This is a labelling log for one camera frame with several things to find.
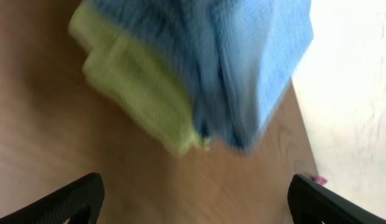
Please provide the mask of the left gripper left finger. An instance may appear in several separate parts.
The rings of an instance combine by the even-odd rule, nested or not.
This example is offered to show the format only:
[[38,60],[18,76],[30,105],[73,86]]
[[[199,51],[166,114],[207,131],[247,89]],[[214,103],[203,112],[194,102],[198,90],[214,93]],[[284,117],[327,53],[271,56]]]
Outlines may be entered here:
[[0,224],[95,224],[103,200],[102,177],[99,173],[92,172],[0,218]]

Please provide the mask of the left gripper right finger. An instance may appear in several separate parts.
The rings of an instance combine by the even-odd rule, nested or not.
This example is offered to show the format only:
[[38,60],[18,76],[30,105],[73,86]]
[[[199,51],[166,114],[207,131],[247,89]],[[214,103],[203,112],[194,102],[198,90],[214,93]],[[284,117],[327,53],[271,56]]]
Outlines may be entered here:
[[287,199],[294,224],[386,224],[301,174],[293,176]]

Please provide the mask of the blue microfiber cloth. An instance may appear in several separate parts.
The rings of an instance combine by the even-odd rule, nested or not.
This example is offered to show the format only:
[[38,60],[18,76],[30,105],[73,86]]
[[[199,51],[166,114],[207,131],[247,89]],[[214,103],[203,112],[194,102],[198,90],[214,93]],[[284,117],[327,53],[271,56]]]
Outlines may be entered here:
[[155,47],[195,104],[195,127],[250,151],[313,39],[310,0],[94,0]]

